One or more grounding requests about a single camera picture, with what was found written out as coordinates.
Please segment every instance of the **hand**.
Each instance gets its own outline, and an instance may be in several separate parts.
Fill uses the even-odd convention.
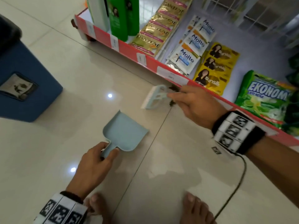
[[[207,91],[200,87],[183,86],[181,93],[168,93],[167,96],[176,102],[186,117],[196,124],[212,129],[216,120],[227,110]]]
[[[119,153],[119,148],[115,148],[106,159],[101,161],[101,151],[107,145],[106,142],[100,142],[82,156],[76,173],[66,191],[76,194],[84,200],[105,179],[112,167],[112,162]]]

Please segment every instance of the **white bottle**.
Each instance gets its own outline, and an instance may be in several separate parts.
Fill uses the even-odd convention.
[[[87,5],[94,25],[107,32],[110,24],[104,0],[87,0]]]

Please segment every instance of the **dustpan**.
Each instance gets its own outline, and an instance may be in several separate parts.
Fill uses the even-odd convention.
[[[119,149],[126,152],[134,150],[147,132],[148,129],[118,111],[103,128],[103,135],[110,144],[101,156],[106,158],[115,147],[119,147]]]

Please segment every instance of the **red shelf edge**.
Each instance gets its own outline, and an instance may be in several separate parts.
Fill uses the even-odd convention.
[[[88,33],[88,29],[87,29],[87,25],[86,25],[86,22],[83,18],[81,18],[79,15],[82,13],[80,12],[78,15],[75,15],[75,18],[76,18],[76,22],[77,22],[77,27],[78,29],[82,30],[84,34],[87,34],[89,35]],[[95,36],[96,36],[96,40],[103,43],[104,45],[108,46],[109,48],[112,48],[111,46],[111,41],[110,41],[110,34],[99,29],[98,27],[96,26],[93,26],[94,30],[95,30]],[[137,53],[142,53],[142,54],[145,54],[143,53],[142,51],[139,51],[138,49],[136,49],[135,47],[121,41],[121,40],[118,40],[118,46],[119,46],[119,53],[122,54],[123,56],[126,56],[127,58],[129,58],[130,60],[138,63],[138,60],[137,60]],[[174,71],[173,69],[171,69],[170,67],[166,66],[165,64],[159,62],[158,60],[155,60],[153,57],[145,54],[146,56],[146,63],[147,63],[147,66],[143,66],[145,67],[146,69],[154,72],[155,74],[157,73],[157,67],[160,66],[176,75],[179,75],[179,76],[182,76],[186,79],[188,79],[187,77],[181,75],[180,73]],[[179,86],[181,87],[181,85],[167,79],[167,78],[164,78],[166,79],[167,81],[175,84],[176,86]],[[271,128],[272,130],[276,131],[277,134],[276,135],[272,135],[272,136],[269,136],[271,137],[272,139],[286,145],[286,146],[299,146],[299,140],[297,140],[296,138],[294,138],[292,135],[289,135],[285,132],[283,132],[282,130],[276,128],[275,126],[271,125],[270,123],[260,119],[259,117],[253,115],[252,113],[242,109],[241,107],[239,107],[238,105],[226,100],[225,98],[219,96],[218,94],[204,88],[203,86],[197,84],[196,82],[192,81],[191,79],[188,79],[188,83],[187,85],[192,85],[192,86],[199,86],[199,87],[202,87],[204,90],[206,90],[207,92],[209,92],[213,97],[225,102],[226,104],[232,106],[232,110],[235,110],[235,109],[238,109],[242,112],[244,112],[246,115],[248,115],[250,118],[252,118],[253,120],[257,121],[258,123],[260,124],[263,124],[265,126],[267,126],[268,128]]]

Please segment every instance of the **brush bristles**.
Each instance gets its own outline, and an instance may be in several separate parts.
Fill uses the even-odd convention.
[[[152,89],[150,90],[150,92],[148,93],[147,97],[145,98],[143,104],[141,105],[142,109],[145,109],[148,105],[148,103],[150,102],[155,90],[156,90],[157,86],[153,86]]]

